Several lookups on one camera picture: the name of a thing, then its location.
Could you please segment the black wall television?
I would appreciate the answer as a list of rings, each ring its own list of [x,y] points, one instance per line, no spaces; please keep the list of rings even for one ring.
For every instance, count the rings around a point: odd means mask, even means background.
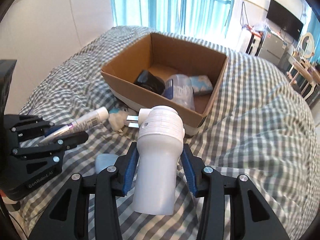
[[[277,1],[270,0],[266,18],[283,29],[294,40],[299,40],[304,24]]]

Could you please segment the black round mirror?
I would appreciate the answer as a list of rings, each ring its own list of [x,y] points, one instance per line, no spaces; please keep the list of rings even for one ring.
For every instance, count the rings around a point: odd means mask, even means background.
[[[164,81],[160,77],[154,76],[147,70],[141,71],[133,84],[158,95],[162,95],[165,90]]]

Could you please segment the white cylindrical appliance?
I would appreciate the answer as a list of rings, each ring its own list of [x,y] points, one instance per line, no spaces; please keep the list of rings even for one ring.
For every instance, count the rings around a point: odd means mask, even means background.
[[[139,163],[133,210],[147,215],[174,212],[177,163],[185,130],[179,114],[168,106],[142,108],[138,114]]]

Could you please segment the clear bottle blue label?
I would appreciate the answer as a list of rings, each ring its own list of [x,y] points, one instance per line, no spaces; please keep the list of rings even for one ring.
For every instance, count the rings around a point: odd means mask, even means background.
[[[186,75],[170,76],[165,82],[165,90],[162,95],[184,108],[195,110],[193,87],[190,78]]]

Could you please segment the blue tissue pack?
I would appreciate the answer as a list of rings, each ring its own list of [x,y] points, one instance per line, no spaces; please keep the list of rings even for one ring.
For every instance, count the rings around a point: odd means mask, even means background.
[[[195,96],[211,94],[213,91],[213,85],[206,75],[191,76],[191,84],[193,87],[193,93]]]

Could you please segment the brown cardboard box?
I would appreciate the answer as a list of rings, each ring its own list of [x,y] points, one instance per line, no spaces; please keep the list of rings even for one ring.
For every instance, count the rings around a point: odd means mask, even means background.
[[[151,33],[104,64],[101,74],[114,96],[135,111],[175,109],[192,137],[212,110],[227,63],[217,50]]]

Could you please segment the oval vanity mirror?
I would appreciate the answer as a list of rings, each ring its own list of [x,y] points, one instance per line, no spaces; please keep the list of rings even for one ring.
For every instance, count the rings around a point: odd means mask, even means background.
[[[310,59],[314,55],[315,41],[312,33],[307,32],[300,37],[298,42],[298,53],[300,56]]]

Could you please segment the white purple tube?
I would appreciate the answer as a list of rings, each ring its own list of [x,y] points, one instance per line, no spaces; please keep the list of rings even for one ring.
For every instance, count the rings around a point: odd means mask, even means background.
[[[109,117],[108,110],[105,107],[100,107],[95,111],[91,111],[82,117],[74,120],[70,124],[64,125],[61,128],[53,131],[52,133],[46,135],[39,144],[44,145],[48,144],[54,139],[65,136],[68,134],[85,132],[94,126],[97,126],[100,123],[105,122]]]

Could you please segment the white suitcase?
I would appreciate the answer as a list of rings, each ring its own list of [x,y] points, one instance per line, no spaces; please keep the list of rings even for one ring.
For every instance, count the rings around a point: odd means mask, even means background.
[[[260,41],[261,36],[259,34],[257,35],[252,33],[248,47],[246,49],[246,54],[255,56],[258,51]]]

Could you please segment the white power plug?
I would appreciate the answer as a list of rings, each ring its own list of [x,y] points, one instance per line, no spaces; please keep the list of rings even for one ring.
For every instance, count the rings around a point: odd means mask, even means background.
[[[128,115],[126,119],[129,122],[128,127],[140,128],[140,126],[149,116],[150,112],[151,112],[150,108],[141,108],[137,115]]]

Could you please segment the teal window curtains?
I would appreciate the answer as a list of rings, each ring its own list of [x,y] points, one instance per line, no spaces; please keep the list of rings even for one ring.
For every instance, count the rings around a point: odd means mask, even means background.
[[[116,25],[192,37],[226,36],[234,0],[111,0]]]

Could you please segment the silver small fridge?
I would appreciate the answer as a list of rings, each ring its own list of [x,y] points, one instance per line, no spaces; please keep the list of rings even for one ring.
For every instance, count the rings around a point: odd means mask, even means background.
[[[265,31],[261,40],[258,57],[277,66],[284,54],[286,44],[284,40],[273,31]]]

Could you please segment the white crumpled tissue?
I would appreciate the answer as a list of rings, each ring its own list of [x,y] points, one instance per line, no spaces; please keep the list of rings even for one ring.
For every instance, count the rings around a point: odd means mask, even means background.
[[[127,121],[128,115],[136,115],[136,112],[128,107],[113,108],[108,113],[108,121],[112,130],[115,132],[120,132],[124,126],[129,125],[129,122]]]

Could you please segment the white earbuds case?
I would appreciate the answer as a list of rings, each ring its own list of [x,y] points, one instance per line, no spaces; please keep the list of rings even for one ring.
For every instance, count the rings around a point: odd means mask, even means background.
[[[106,169],[109,166],[114,166],[118,155],[116,154],[109,154],[109,153],[102,153],[97,155],[95,159],[95,172],[99,174],[102,170]]]

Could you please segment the grey checked bed quilt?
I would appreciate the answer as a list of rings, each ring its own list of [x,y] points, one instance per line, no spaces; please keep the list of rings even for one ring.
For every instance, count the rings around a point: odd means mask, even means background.
[[[151,33],[146,27],[115,27],[55,67],[33,91],[21,114],[64,124],[105,106],[122,108],[100,74],[101,65]],[[300,239],[319,206],[319,149],[306,101],[271,63],[195,38],[168,35],[225,53],[228,64],[217,100],[200,132],[186,143],[223,175],[247,174],[278,216],[290,239]],[[83,145],[65,153],[63,171],[20,200],[18,214],[29,235],[50,200],[75,172],[94,174],[98,154],[122,155],[137,130],[113,132],[107,122],[89,131]],[[194,198],[183,168],[177,171],[172,216],[148,216],[132,209],[133,190],[117,199],[123,239],[195,239],[203,198]]]

